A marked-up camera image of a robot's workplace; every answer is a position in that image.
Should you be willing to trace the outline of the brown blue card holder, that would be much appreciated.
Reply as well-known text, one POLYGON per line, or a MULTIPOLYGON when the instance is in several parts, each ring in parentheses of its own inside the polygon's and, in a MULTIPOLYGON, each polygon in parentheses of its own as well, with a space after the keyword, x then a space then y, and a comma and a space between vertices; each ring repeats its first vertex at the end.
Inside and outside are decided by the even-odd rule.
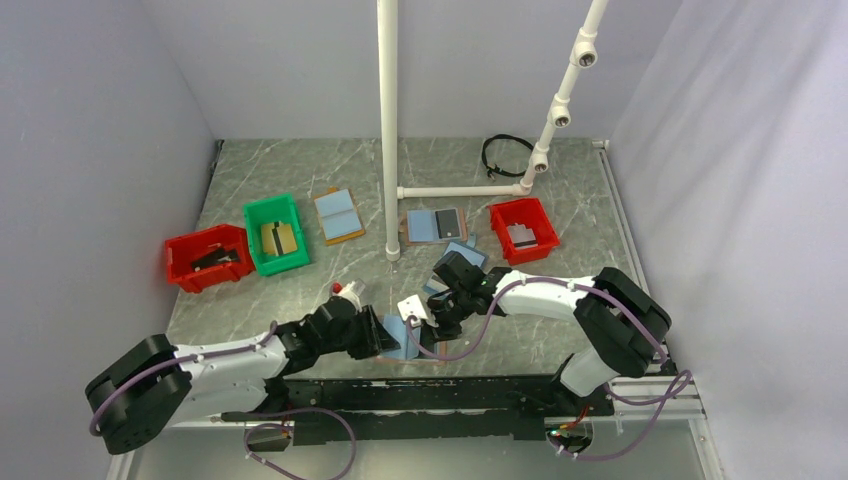
MULTIPOLYGON (((423 353, 414 345, 414 342, 407 334, 406 327, 401 318, 397 315, 386 315, 382 319, 382 325, 389 335, 398 343, 399 347, 394 350, 383 351, 378 360, 384 363, 410 363, 410 362, 428 362, 434 361, 423 353)), ((413 330, 413 336, 418 340, 422 347, 437 353, 445 354, 445 348, 435 341, 433 331, 430 327, 419 327, 413 330)))

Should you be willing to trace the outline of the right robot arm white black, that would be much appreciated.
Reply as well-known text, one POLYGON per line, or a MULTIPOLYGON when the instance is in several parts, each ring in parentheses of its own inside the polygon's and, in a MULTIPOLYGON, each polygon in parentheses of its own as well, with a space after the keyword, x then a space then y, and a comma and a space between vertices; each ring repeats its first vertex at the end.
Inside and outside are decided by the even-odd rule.
POLYGON ((510 267, 484 272, 459 253, 449 253, 433 268, 445 290, 426 302, 440 341, 452 340, 473 314, 535 315, 574 320, 589 341, 568 357, 551 388, 557 411, 574 415, 593 394, 618 377, 640 378, 655 359, 666 362, 662 347, 672 320, 624 272, 605 267, 597 275, 556 278, 510 267))

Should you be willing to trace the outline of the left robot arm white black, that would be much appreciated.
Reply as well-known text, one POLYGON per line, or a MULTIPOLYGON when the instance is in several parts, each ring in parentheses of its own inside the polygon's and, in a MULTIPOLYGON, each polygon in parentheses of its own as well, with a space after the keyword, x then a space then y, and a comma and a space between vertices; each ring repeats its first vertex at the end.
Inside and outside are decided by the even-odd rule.
POLYGON ((398 342, 373 308, 333 296, 313 313, 272 323, 254 337, 211 345, 178 345, 152 335, 116 360, 85 388, 89 432, 119 455, 165 428, 222 414, 272 420, 291 405, 286 377, 327 354, 354 360, 395 350, 398 342))

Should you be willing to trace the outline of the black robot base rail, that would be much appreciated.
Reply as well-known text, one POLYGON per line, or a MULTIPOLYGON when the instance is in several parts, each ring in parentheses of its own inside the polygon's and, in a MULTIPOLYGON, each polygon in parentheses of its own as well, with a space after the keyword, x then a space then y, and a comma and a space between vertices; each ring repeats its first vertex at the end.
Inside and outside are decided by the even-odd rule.
POLYGON ((544 439, 546 429, 581 412, 608 417, 614 407, 599 388, 586 398, 567 393, 550 375, 454 378, 287 379, 251 410, 230 408, 225 424, 287 419, 297 446, 347 437, 322 407, 336 412, 359 440, 469 437, 544 439))

